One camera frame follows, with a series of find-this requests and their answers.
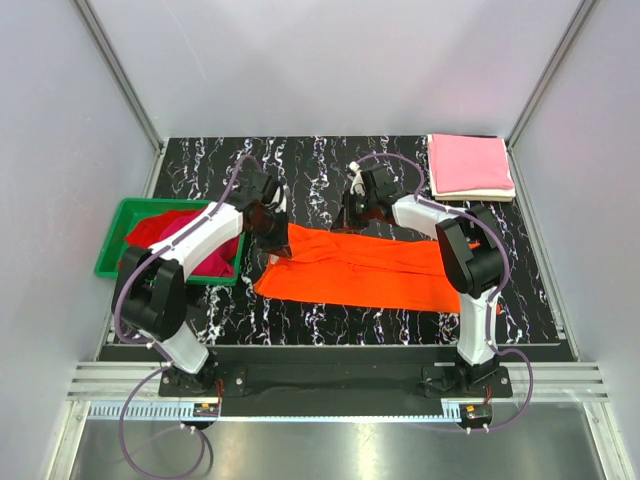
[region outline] gray floor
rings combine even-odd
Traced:
[[[515,407],[501,406],[508,418]],[[130,450],[167,423],[129,422]],[[215,450],[216,480],[299,479],[604,479],[582,409],[533,405],[502,432],[467,437],[398,424],[224,423],[206,430]],[[74,467],[74,480],[138,479],[122,460],[117,423],[89,421]],[[142,449],[135,460],[156,475],[174,476],[193,465],[199,442],[173,432]]]

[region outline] cable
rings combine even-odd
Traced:
[[[525,398],[525,401],[522,405],[522,408],[518,411],[518,413],[511,418],[510,420],[506,421],[505,423],[502,423],[500,425],[497,425],[495,427],[492,427],[491,430],[502,430],[510,425],[512,425],[515,421],[517,421],[523,414],[524,412],[527,410],[527,408],[529,407],[529,404],[531,403],[531,397],[533,396],[533,367],[531,366],[531,361],[529,360],[529,358],[524,354],[524,352],[522,352],[522,350],[519,350],[517,348],[507,348],[506,350],[500,351],[498,350],[498,348],[495,345],[495,342],[493,341],[493,339],[491,338],[491,317],[492,317],[492,307],[491,307],[491,303],[494,301],[495,298],[497,298],[497,296],[500,294],[500,292],[504,289],[504,287],[507,285],[507,283],[509,282],[509,278],[511,276],[511,269],[509,266],[509,256],[507,255],[507,251],[504,248],[504,245],[502,244],[502,241],[500,240],[500,238],[498,238],[498,236],[494,233],[494,231],[489,228],[488,225],[486,225],[484,222],[482,222],[481,220],[478,220],[476,217],[469,215],[466,211],[461,210],[461,209],[457,209],[457,208],[452,208],[449,206],[445,206],[442,205],[440,203],[431,201],[431,200],[427,200],[423,197],[420,196],[420,190],[422,189],[422,187],[424,186],[425,183],[425,177],[424,177],[424,173],[422,172],[422,169],[420,168],[420,166],[412,161],[409,160],[407,157],[403,156],[403,155],[398,155],[395,153],[372,153],[369,155],[365,155],[364,157],[356,160],[356,163],[361,163],[364,162],[365,160],[368,160],[370,158],[380,158],[380,157],[392,157],[392,158],[397,158],[399,160],[402,160],[405,163],[408,163],[409,165],[412,165],[420,174],[420,183],[418,185],[418,187],[416,188],[413,196],[416,200],[416,202],[426,206],[426,207],[430,207],[433,208],[435,210],[438,210],[440,212],[445,212],[445,213],[450,213],[450,212],[454,212],[457,215],[460,215],[462,218],[469,220],[471,223],[475,224],[476,226],[480,227],[482,230],[484,230],[484,232],[496,243],[498,250],[500,251],[500,256],[502,257],[502,263],[503,263],[503,275],[502,275],[502,281],[500,282],[500,284],[493,290],[493,292],[489,295],[489,298],[487,299],[487,315],[485,318],[485,340],[487,342],[487,344],[489,345],[489,348],[491,348],[491,350],[499,356],[505,356],[505,355],[509,355],[510,353],[514,353],[518,356],[520,356],[520,358],[522,358],[522,361],[525,363],[525,365],[527,366],[527,371],[529,373],[529,390],[527,392],[527,396]]]
[[[116,306],[114,308],[113,311],[113,317],[114,317],[114,327],[115,327],[115,331],[116,331],[116,335],[118,336],[118,338],[120,339],[121,342],[123,343],[134,343],[134,344],[142,344],[142,343],[147,343],[147,342],[151,342],[150,344],[153,345],[155,347],[155,349],[160,352],[160,354],[168,361],[171,363],[172,359],[171,357],[167,354],[167,352],[154,340],[150,340],[148,338],[145,337],[141,337],[139,339],[133,338],[133,337],[128,337],[127,335],[125,335],[124,331],[122,330],[122,307],[124,305],[124,301],[127,298],[127,296],[129,295],[129,292],[131,291],[131,287],[133,286],[133,284],[136,282],[136,280],[138,280],[138,278],[140,277],[140,275],[142,274],[142,272],[144,272],[144,270],[151,265],[157,258],[159,258],[161,255],[164,255],[167,251],[169,251],[171,248],[175,248],[178,244],[180,244],[185,238],[187,238],[189,235],[191,235],[193,232],[195,232],[198,228],[200,228],[204,223],[206,223],[207,221],[209,221],[216,213],[218,213],[218,211],[220,210],[220,208],[222,207],[224,201],[227,199],[227,197],[229,196],[229,193],[231,192],[231,189],[233,188],[233,185],[236,181],[236,178],[238,177],[238,174],[240,173],[240,169],[242,168],[242,164],[244,163],[245,160],[251,160],[254,165],[256,166],[256,168],[259,171],[262,171],[262,167],[260,165],[260,163],[255,159],[255,157],[251,156],[251,155],[243,155],[242,157],[240,157],[238,159],[238,161],[236,162],[236,165],[233,169],[233,172],[231,173],[231,178],[229,179],[229,183],[227,184],[226,188],[224,189],[224,192],[222,193],[222,196],[220,197],[220,200],[218,200],[218,202],[216,203],[216,205],[213,207],[213,210],[211,211],[211,213],[209,213],[209,215],[207,215],[206,217],[203,217],[202,219],[200,219],[200,221],[196,222],[194,225],[192,225],[191,227],[189,227],[184,233],[182,233],[181,235],[179,235],[172,243],[171,245],[166,245],[163,248],[159,249],[156,252],[153,252],[147,259],[145,259],[134,271],[133,273],[129,276],[129,278],[127,278],[127,281],[124,283],[124,285],[122,286],[122,290],[120,291],[120,295],[118,295],[118,300],[116,301]],[[157,476],[154,475],[152,473],[149,473],[145,470],[143,470],[142,468],[140,468],[134,461],[133,458],[131,456],[131,453],[127,450],[127,446],[125,444],[125,440],[124,440],[124,416],[125,416],[125,412],[127,410],[127,407],[129,406],[129,404],[131,403],[131,400],[133,399],[133,397],[136,395],[136,393],[138,393],[138,391],[140,391],[140,389],[142,388],[142,386],[147,383],[150,379],[152,379],[153,377],[155,377],[156,375],[161,374],[162,372],[168,370],[169,367],[162,367],[159,368],[158,370],[156,370],[155,372],[153,372],[151,375],[149,375],[148,377],[146,377],[144,380],[142,380],[131,392],[131,394],[129,395],[129,397],[127,398],[127,400],[124,403],[124,406],[122,408],[122,412],[120,413],[120,419],[118,422],[118,436],[119,436],[119,440],[120,440],[120,449],[122,450],[122,453],[124,454],[124,458],[127,461],[127,463],[129,464],[129,466],[135,470],[137,473],[139,473],[140,475],[146,476],[148,478],[151,479],[161,479],[161,480],[170,480],[170,479],[184,479],[184,478],[188,478],[189,476],[191,476],[193,474],[193,472],[195,472],[198,467],[200,466],[200,464],[202,463],[202,460],[204,459],[204,454],[205,454],[205,447],[206,444],[208,442],[207,437],[200,431],[200,430],[195,430],[192,429],[192,431],[196,431],[200,437],[201,440],[201,449],[200,449],[200,456],[198,457],[198,460],[196,461],[195,465],[189,469],[186,473],[176,476],[176,477],[161,477],[161,476]],[[213,448],[211,448],[209,450],[211,452],[211,458],[213,459]]]

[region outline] pink cloth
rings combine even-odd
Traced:
[[[165,228],[160,235],[159,240],[170,237],[182,227],[191,222],[200,215],[201,211],[195,212],[193,215],[180,217],[173,221]],[[220,247],[205,258],[200,265],[196,267],[192,275],[204,277],[233,277],[233,267],[229,265],[229,261],[236,256],[238,251],[238,237],[232,238],[228,242],[223,243]]]
[[[433,135],[429,165],[438,193],[514,188],[500,138]]]

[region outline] folded pink towel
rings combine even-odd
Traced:
[[[514,188],[501,138],[433,135],[429,164],[438,193]]]

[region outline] red cloth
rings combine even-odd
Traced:
[[[155,217],[147,217],[125,237],[129,245],[149,248],[165,238],[170,237],[182,227],[197,218],[202,210],[169,210]],[[205,258],[196,267],[192,275],[203,277],[233,277],[234,270],[229,261],[238,251],[238,237],[222,244],[215,252]]]

